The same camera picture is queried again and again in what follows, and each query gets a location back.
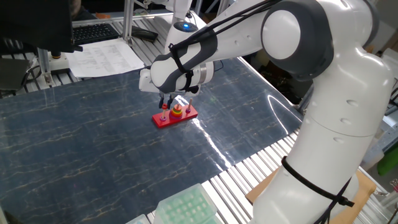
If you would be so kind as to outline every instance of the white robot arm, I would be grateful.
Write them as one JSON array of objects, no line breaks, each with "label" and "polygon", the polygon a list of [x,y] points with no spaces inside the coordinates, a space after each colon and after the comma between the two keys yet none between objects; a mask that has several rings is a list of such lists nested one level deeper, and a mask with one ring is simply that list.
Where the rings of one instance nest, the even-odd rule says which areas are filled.
[{"label": "white robot arm", "polygon": [[[140,89],[197,94],[213,76],[212,61],[261,48],[294,78],[313,80],[297,141],[254,202],[251,222],[323,223],[325,217],[320,217],[337,201],[314,186],[332,195],[346,188],[348,200],[355,196],[354,173],[391,94],[388,66],[363,49],[377,25],[374,8],[366,0],[237,0],[201,30],[187,22],[175,23],[169,35],[180,39],[171,42],[171,52],[158,56],[150,70],[141,72]],[[342,205],[331,216],[344,209]]]}]

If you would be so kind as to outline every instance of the paper document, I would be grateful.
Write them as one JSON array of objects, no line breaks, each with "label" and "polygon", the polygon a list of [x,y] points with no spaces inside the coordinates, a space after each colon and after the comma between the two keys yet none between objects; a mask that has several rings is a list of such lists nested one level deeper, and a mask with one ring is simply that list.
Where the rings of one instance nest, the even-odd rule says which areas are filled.
[{"label": "paper document", "polygon": [[78,78],[116,75],[145,67],[122,38],[82,46],[82,52],[66,53],[70,70]]}]

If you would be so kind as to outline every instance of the red wooden base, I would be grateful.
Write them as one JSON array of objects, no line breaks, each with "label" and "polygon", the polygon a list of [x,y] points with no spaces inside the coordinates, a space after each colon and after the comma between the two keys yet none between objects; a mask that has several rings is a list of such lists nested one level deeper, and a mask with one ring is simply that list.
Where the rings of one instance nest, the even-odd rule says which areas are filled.
[{"label": "red wooden base", "polygon": [[166,111],[166,113],[165,113],[166,120],[165,121],[160,120],[160,117],[162,117],[163,112],[153,115],[152,119],[154,120],[154,122],[158,128],[164,128],[164,127],[170,126],[172,124],[175,124],[175,123],[178,123],[181,121],[186,121],[188,119],[196,118],[198,116],[198,112],[194,109],[194,107],[192,105],[191,105],[191,112],[187,113],[186,112],[187,108],[188,108],[188,105],[182,107],[182,117],[180,119],[170,118],[171,110]]}]

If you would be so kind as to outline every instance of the blue marble tabletop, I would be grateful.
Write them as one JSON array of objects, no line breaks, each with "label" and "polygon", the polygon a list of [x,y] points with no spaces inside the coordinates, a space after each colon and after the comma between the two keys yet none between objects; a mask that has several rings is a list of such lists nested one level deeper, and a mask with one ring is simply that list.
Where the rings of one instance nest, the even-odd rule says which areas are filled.
[{"label": "blue marble tabletop", "polygon": [[[158,129],[137,71],[0,100],[0,204],[24,224],[124,224],[285,137],[301,116],[238,59]],[[187,104],[187,98],[175,102]]]}]

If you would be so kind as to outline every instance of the computer monitor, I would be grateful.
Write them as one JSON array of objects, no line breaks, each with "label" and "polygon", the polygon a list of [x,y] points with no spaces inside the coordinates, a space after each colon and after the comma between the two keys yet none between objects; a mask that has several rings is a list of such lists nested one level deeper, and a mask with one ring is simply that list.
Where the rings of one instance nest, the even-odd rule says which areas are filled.
[{"label": "computer monitor", "polygon": [[54,52],[81,50],[73,44],[69,7],[69,0],[1,0],[0,54],[10,53],[4,39]]}]

